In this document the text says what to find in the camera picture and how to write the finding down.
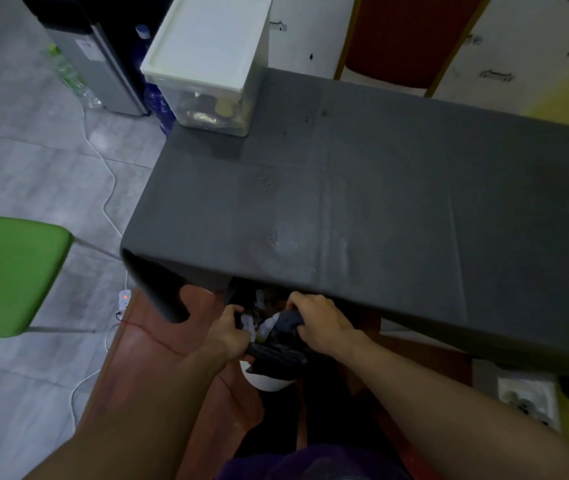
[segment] clear plastic bottle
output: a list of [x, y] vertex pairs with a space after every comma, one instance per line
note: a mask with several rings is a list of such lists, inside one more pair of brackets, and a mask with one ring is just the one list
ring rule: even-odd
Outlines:
[[60, 80], [73, 91], [85, 108], [99, 109], [102, 107], [100, 99], [98, 99], [87, 84], [85, 84], [85, 81], [83, 81], [80, 74], [78, 74], [78, 71], [65, 59], [65, 56], [57, 46], [49, 44], [45, 54]]
[[149, 50], [149, 47], [152, 44], [152, 35], [147, 25], [136, 25], [136, 33], [140, 40], [134, 46], [132, 51], [132, 61], [136, 71], [138, 71], [140, 77], [145, 81], [145, 94], [143, 95], [143, 98], [146, 106], [160, 121], [162, 132], [165, 136], [168, 136], [171, 128], [173, 128], [173, 123], [176, 121], [176, 116], [173, 114], [173, 111], [171, 111], [171, 108], [169, 107], [167, 100], [162, 95], [160, 88], [151, 82], [146, 82], [145, 76], [140, 71], [140, 65], [142, 65], [143, 60], [145, 60], [147, 50]]

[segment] person's left arm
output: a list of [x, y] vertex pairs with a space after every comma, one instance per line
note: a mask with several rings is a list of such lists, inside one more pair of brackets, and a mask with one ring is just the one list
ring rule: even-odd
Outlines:
[[214, 377], [244, 354], [229, 305], [205, 343], [163, 380], [121, 409], [83, 428], [24, 480], [173, 480]]

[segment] white cabinet door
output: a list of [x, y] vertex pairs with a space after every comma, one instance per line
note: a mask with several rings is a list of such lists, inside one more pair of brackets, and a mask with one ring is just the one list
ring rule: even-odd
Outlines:
[[519, 114], [569, 67], [569, 0], [491, 0], [471, 39], [433, 97]]
[[269, 66], [333, 79], [353, 0], [274, 0]]

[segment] gray tile floor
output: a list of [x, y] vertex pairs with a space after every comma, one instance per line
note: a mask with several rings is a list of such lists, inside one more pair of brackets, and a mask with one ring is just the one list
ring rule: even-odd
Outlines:
[[[0, 216], [63, 225], [116, 251], [102, 214], [113, 179], [83, 136], [80, 103], [49, 69], [21, 0], [0, 0]], [[164, 144], [154, 118], [90, 112], [87, 136], [118, 179], [107, 212], [124, 230]], [[34, 324], [106, 330], [125, 271], [74, 246]], [[72, 434], [72, 388], [104, 361], [104, 333], [0, 339], [0, 479], [22, 478]], [[80, 415], [93, 379], [75, 396]]]

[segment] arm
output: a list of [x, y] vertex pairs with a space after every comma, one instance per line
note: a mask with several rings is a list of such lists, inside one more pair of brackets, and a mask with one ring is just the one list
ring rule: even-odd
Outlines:
[[569, 478], [569, 442], [470, 387], [380, 347], [330, 299], [291, 294], [300, 337], [353, 370], [446, 478]]
[[225, 308], [202, 347], [145, 395], [79, 431], [25, 480], [173, 480], [214, 377], [249, 345]]

